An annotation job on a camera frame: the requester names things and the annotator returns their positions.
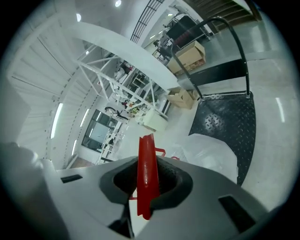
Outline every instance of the metal platform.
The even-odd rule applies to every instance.
[[[238,185],[242,185],[250,167],[256,133],[253,94],[247,98],[241,93],[204,95],[189,132],[217,138],[232,149],[238,161]]]

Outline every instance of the white ceiling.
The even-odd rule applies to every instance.
[[[160,39],[162,34],[158,34],[161,30],[164,29],[163,25],[168,25],[168,23],[170,22],[170,20],[172,19],[173,16],[168,16],[168,14],[170,13],[169,10],[166,10],[158,19],[158,21],[154,24],[154,26],[152,27],[151,31],[148,33],[146,40],[143,42],[142,47],[145,48],[147,45],[149,45],[150,43],[152,43],[154,40],[156,39]]]
[[[138,1],[141,0],[123,0],[119,7],[115,7],[116,0],[75,0],[75,4],[77,13],[82,17],[81,22],[120,34],[130,10]]]

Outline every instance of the ceiling light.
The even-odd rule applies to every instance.
[[[85,114],[84,114],[83,119],[82,119],[82,121],[81,121],[80,127],[83,126],[84,120],[85,120],[86,116],[88,115],[88,112],[89,112],[89,109],[87,109],[87,110],[85,111]]]
[[[56,111],[56,114],[55,114],[55,117],[54,117],[53,125],[52,125],[51,136],[50,136],[51,139],[54,138],[56,125],[57,125],[58,117],[60,116],[62,106],[63,106],[62,103],[60,103],[58,105],[58,108],[57,108],[57,111]]]
[[[119,7],[119,6],[121,5],[121,3],[122,3],[122,1],[121,1],[121,0],[118,0],[118,1],[116,1],[115,6],[116,6],[116,7]]]
[[[79,13],[77,13],[77,14],[76,14],[76,17],[77,17],[77,21],[80,22],[80,20],[81,20],[81,15],[80,15]]]
[[[71,156],[73,156],[73,154],[74,154],[76,143],[77,143],[77,139],[74,141],[74,145],[73,145],[73,148],[72,148],[72,155]]]
[[[276,101],[277,101],[279,112],[280,112],[281,122],[285,122],[285,114],[283,112],[283,108],[282,108],[282,104],[281,104],[280,98],[277,97]]]
[[[89,135],[89,137],[92,135],[92,132],[93,132],[93,130],[94,130],[94,129],[92,128],[92,130],[90,131],[90,135]]]
[[[97,118],[96,118],[96,121],[98,121],[100,115],[101,115],[101,112],[99,112],[99,114],[98,114],[98,116],[97,116]]]

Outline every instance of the black trim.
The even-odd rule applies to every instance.
[[[135,235],[131,225],[129,203],[124,206],[121,218],[114,221],[108,227],[127,238],[134,238]]]
[[[63,177],[60,179],[63,183],[68,183],[68,182],[73,182],[73,181],[79,180],[81,178],[82,178],[82,176],[80,176],[79,174],[76,174],[76,175],[72,175],[72,176]]]
[[[101,159],[103,160],[103,161],[105,161],[105,162],[113,162],[112,160],[110,160],[110,159],[108,159],[108,158],[105,158],[105,157],[101,157]]]
[[[158,157],[157,168],[161,195],[151,201],[150,209],[175,208],[191,193],[193,180],[187,172]]]
[[[191,75],[190,80],[194,85],[200,86],[245,76],[244,62],[237,59],[196,72]]]
[[[232,196],[220,197],[219,202],[240,233],[246,231],[255,224],[255,221]]]
[[[246,92],[245,91],[220,92],[220,93],[203,94],[203,96],[207,97],[212,95],[229,95],[229,94],[239,94],[239,93],[246,93]]]
[[[136,188],[137,157],[105,173],[100,179],[100,189],[112,203],[127,204]]]
[[[168,104],[169,104],[169,100],[166,100],[164,108],[162,110],[163,113],[165,112],[165,109],[167,108]]]

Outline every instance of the floor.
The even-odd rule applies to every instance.
[[[268,210],[282,204],[288,197],[299,170],[298,146],[300,138],[300,104],[298,73],[272,22],[263,15],[264,22],[251,22],[235,27],[246,53],[250,90],[256,111],[256,141],[252,162],[242,188],[255,196]],[[226,42],[229,33],[223,31],[204,45],[207,56],[205,67],[238,58],[237,49]],[[182,86],[189,88],[184,76]],[[244,78],[206,84],[203,94],[245,90]],[[187,136],[192,126],[197,103],[191,110],[172,107],[165,132],[155,132],[155,145],[167,150],[176,140]],[[116,158],[138,153],[140,136],[151,131],[131,120],[124,129],[124,138]],[[134,227],[138,233],[141,219]]]
[[[91,162],[78,157],[70,168],[94,166]]]

